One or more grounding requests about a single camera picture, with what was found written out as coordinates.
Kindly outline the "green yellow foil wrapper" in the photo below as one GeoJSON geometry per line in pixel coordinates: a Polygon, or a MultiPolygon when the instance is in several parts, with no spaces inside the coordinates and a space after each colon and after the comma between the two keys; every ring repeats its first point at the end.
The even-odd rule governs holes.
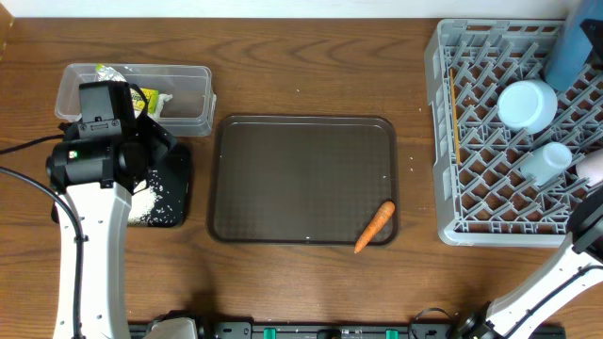
{"type": "MultiPolygon", "coordinates": [[[[126,82],[126,78],[117,70],[104,64],[95,66],[96,81],[119,81],[126,82]]],[[[135,115],[138,116],[144,108],[148,116],[155,116],[158,110],[160,92],[157,89],[141,88],[139,91],[131,89],[132,105],[135,115]]]]}

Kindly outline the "white napkin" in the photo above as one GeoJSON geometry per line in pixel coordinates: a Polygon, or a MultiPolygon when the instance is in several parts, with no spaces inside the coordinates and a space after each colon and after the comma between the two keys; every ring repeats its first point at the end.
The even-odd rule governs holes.
{"type": "Polygon", "coordinates": [[[171,94],[160,93],[155,105],[155,111],[151,113],[150,116],[152,116],[154,119],[159,119],[166,103],[168,103],[172,98],[173,96],[171,94]]]}

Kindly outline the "light blue bowl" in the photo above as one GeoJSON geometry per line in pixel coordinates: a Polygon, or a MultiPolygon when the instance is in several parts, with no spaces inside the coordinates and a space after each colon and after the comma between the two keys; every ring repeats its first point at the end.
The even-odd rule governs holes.
{"type": "Polygon", "coordinates": [[[554,120],[558,101],[555,90],[542,80],[510,84],[497,99],[497,117],[509,129],[529,134],[545,130],[554,120]]]}

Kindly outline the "pile of white rice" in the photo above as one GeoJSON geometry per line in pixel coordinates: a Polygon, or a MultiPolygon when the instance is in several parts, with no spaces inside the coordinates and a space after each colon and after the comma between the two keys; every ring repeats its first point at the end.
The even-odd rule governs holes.
{"type": "Polygon", "coordinates": [[[144,180],[134,188],[128,224],[134,226],[158,225],[165,210],[159,204],[163,200],[163,185],[144,180]]]}

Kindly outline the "white pink cup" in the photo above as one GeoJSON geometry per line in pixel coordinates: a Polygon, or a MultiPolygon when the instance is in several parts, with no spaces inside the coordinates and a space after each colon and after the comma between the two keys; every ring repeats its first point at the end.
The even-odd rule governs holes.
{"type": "Polygon", "coordinates": [[[596,186],[603,177],[603,150],[590,152],[576,164],[579,179],[587,179],[587,186],[596,186]]]}

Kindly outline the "light blue cup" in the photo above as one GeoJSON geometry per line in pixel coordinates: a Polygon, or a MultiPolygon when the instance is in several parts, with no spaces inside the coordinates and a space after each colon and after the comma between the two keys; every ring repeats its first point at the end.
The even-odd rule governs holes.
{"type": "Polygon", "coordinates": [[[570,167],[573,155],[568,147],[559,142],[549,142],[535,150],[519,167],[521,174],[542,186],[570,167]]]}

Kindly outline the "orange carrot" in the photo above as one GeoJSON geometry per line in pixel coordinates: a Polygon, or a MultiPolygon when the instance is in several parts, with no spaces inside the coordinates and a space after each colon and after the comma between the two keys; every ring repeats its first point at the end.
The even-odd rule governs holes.
{"type": "Polygon", "coordinates": [[[392,218],[396,206],[391,201],[384,202],[377,210],[372,220],[366,226],[354,245],[354,252],[359,253],[378,234],[383,226],[392,218]]]}

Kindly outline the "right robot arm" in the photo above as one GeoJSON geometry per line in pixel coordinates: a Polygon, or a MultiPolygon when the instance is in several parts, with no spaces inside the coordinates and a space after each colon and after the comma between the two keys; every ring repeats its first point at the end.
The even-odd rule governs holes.
{"type": "MultiPolygon", "coordinates": [[[[508,127],[540,132],[552,122],[557,100],[542,80],[522,80],[497,99],[498,117],[508,127]]],[[[461,322],[453,338],[528,338],[567,302],[602,282],[602,192],[573,212],[558,251],[509,294],[461,322]]]]}

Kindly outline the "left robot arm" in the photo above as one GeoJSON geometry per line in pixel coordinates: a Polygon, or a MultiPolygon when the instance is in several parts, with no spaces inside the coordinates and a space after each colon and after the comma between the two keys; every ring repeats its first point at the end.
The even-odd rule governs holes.
{"type": "Polygon", "coordinates": [[[136,185],[176,138],[145,110],[135,84],[80,85],[81,117],[48,156],[60,227],[56,338],[127,338],[124,246],[136,185]]]}

